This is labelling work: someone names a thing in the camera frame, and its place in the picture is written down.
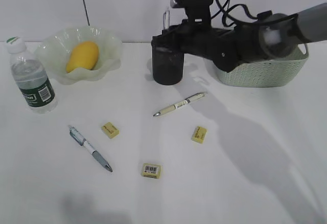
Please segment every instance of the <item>yellow mango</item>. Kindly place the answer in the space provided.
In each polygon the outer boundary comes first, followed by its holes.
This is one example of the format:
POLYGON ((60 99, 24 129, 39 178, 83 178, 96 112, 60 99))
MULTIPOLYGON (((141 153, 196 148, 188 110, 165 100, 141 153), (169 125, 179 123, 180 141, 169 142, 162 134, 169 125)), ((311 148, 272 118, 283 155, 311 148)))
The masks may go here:
POLYGON ((82 42, 73 49, 66 65, 66 71, 71 72, 78 67, 91 70, 96 65, 98 57, 99 48, 97 44, 91 41, 82 42))

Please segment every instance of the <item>ballpoint pen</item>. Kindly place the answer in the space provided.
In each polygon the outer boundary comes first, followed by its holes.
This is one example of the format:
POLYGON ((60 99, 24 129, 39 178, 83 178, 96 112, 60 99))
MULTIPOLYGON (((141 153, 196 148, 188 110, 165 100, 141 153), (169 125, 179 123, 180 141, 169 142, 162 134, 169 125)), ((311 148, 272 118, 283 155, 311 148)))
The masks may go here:
POLYGON ((79 133, 78 130, 76 130, 75 127, 73 126, 68 126, 69 127, 69 134, 71 135, 71 137, 73 137, 78 144, 80 144, 81 146, 84 146, 89 152, 90 154, 92 154, 92 156, 108 171, 112 172, 112 168, 109 165, 108 161, 105 160, 102 155, 94 149, 94 147, 85 139, 84 136, 82 136, 81 133, 79 133))
POLYGON ((166 107, 164 109, 159 110, 158 112, 156 112, 155 114, 153 114, 153 117, 159 117, 161 115, 164 115, 166 113, 172 112, 178 108, 183 107, 184 105, 187 105, 191 102, 194 102, 202 97, 204 97, 206 95, 206 92, 201 92, 201 93, 196 93, 188 98, 186 98, 185 100, 182 100, 181 102, 178 102, 176 104, 170 105, 169 107, 166 107))

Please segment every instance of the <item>basket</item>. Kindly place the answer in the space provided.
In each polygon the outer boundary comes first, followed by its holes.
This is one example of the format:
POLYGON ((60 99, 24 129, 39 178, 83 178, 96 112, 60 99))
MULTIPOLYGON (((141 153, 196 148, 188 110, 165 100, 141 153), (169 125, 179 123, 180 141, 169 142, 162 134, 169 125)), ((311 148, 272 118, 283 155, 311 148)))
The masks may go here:
POLYGON ((290 55, 284 58, 257 63, 245 63, 232 72, 224 72, 215 67, 218 79, 230 86, 239 87, 279 87, 288 84, 303 67, 309 57, 297 47, 290 55))

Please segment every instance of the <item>pen tip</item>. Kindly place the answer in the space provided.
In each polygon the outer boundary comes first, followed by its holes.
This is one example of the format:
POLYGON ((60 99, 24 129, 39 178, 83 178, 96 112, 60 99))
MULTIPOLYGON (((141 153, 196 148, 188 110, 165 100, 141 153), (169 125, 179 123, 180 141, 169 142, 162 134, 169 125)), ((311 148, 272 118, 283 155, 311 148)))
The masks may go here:
POLYGON ((105 166, 105 168, 106 168, 106 170, 112 172, 112 168, 110 167, 110 165, 107 164, 107 165, 105 166))

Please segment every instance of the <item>water bottle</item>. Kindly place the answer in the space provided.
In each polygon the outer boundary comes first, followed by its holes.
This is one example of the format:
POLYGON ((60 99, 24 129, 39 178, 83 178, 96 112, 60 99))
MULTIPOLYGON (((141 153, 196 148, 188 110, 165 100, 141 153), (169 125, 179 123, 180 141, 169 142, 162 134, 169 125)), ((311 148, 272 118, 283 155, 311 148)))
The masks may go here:
POLYGON ((19 37, 6 41, 12 76, 29 107, 36 113, 52 111, 57 100, 41 62, 27 50, 19 37))

